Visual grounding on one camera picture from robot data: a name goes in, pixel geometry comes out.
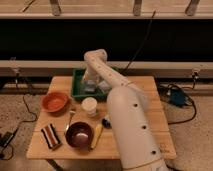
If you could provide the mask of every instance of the floor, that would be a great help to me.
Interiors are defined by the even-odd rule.
[[[39,113],[41,95],[26,96],[30,110]],[[184,171],[213,170],[213,97],[193,96],[196,102],[197,117],[188,123],[171,125],[170,131],[175,144],[177,158],[167,161],[170,166]],[[190,117],[191,108],[179,109],[162,102],[169,121]],[[13,131],[17,123],[23,119],[32,119],[22,101],[22,95],[0,95],[0,133]],[[43,171],[53,170],[46,161],[26,159],[26,151],[30,143],[35,123],[24,123],[12,141],[14,157],[9,161],[0,160],[1,171]],[[8,148],[6,157],[11,154]],[[73,171],[119,171],[119,160],[84,160],[57,161],[64,170]]]

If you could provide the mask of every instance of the paper cup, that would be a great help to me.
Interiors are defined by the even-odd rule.
[[[82,101],[81,107],[86,112],[88,117],[93,117],[97,114],[97,100],[93,97],[87,97]]]

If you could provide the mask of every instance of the brown bowl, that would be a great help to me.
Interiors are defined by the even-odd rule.
[[[46,112],[57,112],[64,108],[68,101],[68,96],[63,92],[51,92],[42,99],[42,108]]]
[[[89,149],[93,139],[93,130],[85,122],[72,124],[66,132],[67,143],[78,149]]]

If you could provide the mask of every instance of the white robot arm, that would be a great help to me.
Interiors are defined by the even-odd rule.
[[[84,59],[87,62],[84,78],[94,79],[98,74],[112,86],[107,109],[123,169],[168,171],[144,115],[148,106],[145,93],[105,64],[105,50],[89,51]]]

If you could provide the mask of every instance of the green tray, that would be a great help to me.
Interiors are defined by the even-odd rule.
[[[73,81],[71,96],[75,100],[83,100],[86,97],[94,97],[96,100],[106,100],[107,93],[103,93],[99,88],[95,93],[85,93],[84,84],[81,82],[85,69],[73,69]]]

